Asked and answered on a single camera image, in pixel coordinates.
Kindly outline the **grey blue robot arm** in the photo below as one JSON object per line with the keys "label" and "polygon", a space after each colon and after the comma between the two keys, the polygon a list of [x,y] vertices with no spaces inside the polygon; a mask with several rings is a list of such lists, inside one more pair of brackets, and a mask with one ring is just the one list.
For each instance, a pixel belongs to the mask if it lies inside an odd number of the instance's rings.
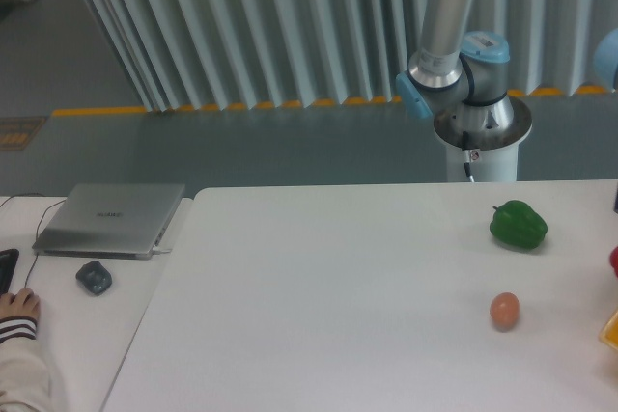
{"label": "grey blue robot arm", "polygon": [[591,76],[616,89],[617,35],[592,30],[601,10],[599,0],[427,1],[396,89],[411,115],[432,121],[449,180],[516,180],[532,115],[512,89],[572,93]]}

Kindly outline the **cream striped sleeve forearm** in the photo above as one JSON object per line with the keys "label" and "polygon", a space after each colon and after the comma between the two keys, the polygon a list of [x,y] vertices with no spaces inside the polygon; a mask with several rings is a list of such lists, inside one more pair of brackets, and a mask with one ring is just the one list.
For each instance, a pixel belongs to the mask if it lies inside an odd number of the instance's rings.
{"label": "cream striped sleeve forearm", "polygon": [[52,411],[50,373],[31,317],[1,319],[1,410]]}

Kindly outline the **person's hand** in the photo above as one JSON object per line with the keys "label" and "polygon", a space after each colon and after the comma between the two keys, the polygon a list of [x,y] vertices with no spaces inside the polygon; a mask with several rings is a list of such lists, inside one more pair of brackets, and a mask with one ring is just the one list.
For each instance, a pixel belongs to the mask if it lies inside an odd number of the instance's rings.
{"label": "person's hand", "polygon": [[15,294],[13,293],[6,293],[1,296],[1,321],[28,319],[38,323],[41,316],[41,299],[35,294],[25,305],[20,305],[14,303],[14,297]]}

